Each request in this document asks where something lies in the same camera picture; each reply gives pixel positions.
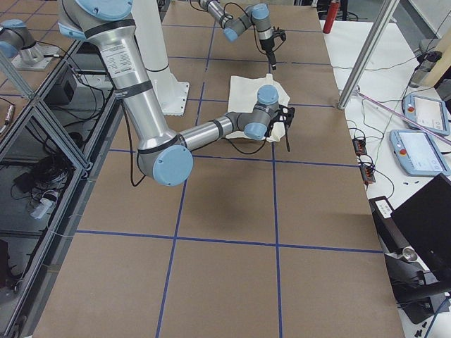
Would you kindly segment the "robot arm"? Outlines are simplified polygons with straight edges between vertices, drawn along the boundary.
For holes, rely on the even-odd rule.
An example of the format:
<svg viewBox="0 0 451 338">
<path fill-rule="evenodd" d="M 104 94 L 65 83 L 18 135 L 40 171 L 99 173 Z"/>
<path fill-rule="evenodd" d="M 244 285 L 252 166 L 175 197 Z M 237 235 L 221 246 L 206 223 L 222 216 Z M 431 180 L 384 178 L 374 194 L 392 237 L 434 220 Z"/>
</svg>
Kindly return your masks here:
<svg viewBox="0 0 451 338">
<path fill-rule="evenodd" d="M 275 39 L 280 38 L 282 45 L 286 41 L 286 33 L 285 30 L 272 26 L 266 4 L 249 5 L 246 9 L 237 4 L 243 14 L 236 18 L 226 11 L 227 4 L 222 6 L 218 1 L 198 1 L 198 4 L 215 19 L 230 42 L 234 42 L 242 33 L 253 27 L 256 32 L 255 39 L 259 39 L 261 53 L 267 57 L 271 69 L 276 70 L 275 51 L 278 47 L 275 48 Z"/>
<path fill-rule="evenodd" d="M 138 167 L 159 184 L 176 186 L 186 181 L 193 167 L 191 152 L 230 133 L 265 139 L 281 115 L 277 89 L 265 84 L 251 112 L 229 112 L 177 133 L 166 123 L 135 41 L 132 2 L 59 1 L 58 9 L 61 34 L 85 40 L 100 51 L 116 98 L 127 108 L 139 139 Z"/>
</svg>

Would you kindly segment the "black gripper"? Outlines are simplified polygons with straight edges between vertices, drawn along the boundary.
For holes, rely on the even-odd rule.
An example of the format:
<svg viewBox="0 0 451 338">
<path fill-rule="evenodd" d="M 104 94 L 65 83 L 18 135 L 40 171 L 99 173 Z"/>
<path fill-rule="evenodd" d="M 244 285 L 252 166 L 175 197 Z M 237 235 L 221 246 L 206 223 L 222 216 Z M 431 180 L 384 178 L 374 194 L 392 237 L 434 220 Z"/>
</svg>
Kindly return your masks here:
<svg viewBox="0 0 451 338">
<path fill-rule="evenodd" d="M 264 52 L 267 52 L 268 64 L 270 65 L 271 69 L 276 70 L 277 69 L 277 61 L 276 61 L 276 56 L 273 52 L 273 48 L 275 46 L 274 38 L 269 37 L 268 39 L 260 39 L 259 42 L 261 45 L 261 49 Z"/>
</svg>

